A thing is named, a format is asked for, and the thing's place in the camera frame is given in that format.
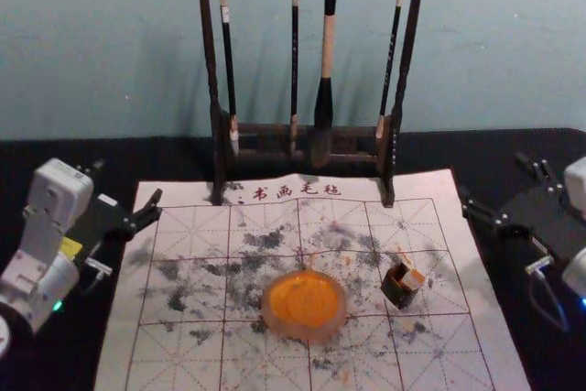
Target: wall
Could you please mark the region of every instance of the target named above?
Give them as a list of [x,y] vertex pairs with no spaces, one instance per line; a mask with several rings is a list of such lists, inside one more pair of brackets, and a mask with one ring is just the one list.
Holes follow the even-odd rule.
[[[338,0],[336,124],[375,123],[393,2]],[[303,124],[322,8],[301,0]],[[290,0],[231,0],[231,21],[239,119],[288,121]],[[404,129],[586,129],[585,24],[584,0],[423,0]],[[200,30],[198,0],[0,0],[0,138],[207,136]],[[218,78],[227,105],[222,57]]]

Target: black tablecloth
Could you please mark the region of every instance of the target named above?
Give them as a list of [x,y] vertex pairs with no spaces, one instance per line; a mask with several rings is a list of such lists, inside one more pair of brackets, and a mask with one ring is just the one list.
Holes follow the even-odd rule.
[[[516,151],[545,157],[561,173],[569,163],[586,155],[586,133],[544,129],[404,134],[397,167],[399,174],[452,168],[457,183],[466,186],[480,201],[497,208],[531,184],[514,165]],[[0,267],[4,267],[19,242],[23,230],[21,212],[32,173],[51,157],[74,165],[89,165],[103,157],[107,165],[99,180],[99,190],[126,207],[133,204],[139,180],[212,179],[209,139],[0,143]],[[269,178],[303,171],[309,170],[302,166],[292,168],[285,162],[255,163],[235,171],[233,178]],[[374,169],[337,166],[320,174],[372,176]],[[528,244],[522,239],[506,243],[507,249],[511,249],[511,261],[495,263],[488,256],[498,243],[481,226],[474,227],[474,233],[533,388],[583,389],[586,309],[580,299],[560,283],[554,283],[572,327],[569,334],[555,330],[531,309],[518,279],[511,276],[515,250]],[[118,268],[122,253],[122,246],[108,244],[100,258]],[[0,364],[0,390],[92,389],[115,281],[113,277],[104,282],[89,297],[70,297],[62,313],[48,321],[31,345],[10,353]]]

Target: paper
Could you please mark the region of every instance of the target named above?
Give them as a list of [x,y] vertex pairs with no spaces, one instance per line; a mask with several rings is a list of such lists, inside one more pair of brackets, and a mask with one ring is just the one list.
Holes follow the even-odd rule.
[[[529,389],[451,173],[375,179],[290,175],[211,184],[141,182],[164,211],[125,249],[96,389]],[[400,255],[426,277],[398,310],[380,291]],[[311,267],[338,279],[349,317],[325,345],[272,334],[264,287]]]

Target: round dish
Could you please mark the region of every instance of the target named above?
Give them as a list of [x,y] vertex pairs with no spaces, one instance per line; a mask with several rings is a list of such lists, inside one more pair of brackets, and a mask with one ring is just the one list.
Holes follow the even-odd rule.
[[261,312],[268,328],[282,336],[322,342],[344,324],[346,297],[332,277],[297,270],[266,287]]

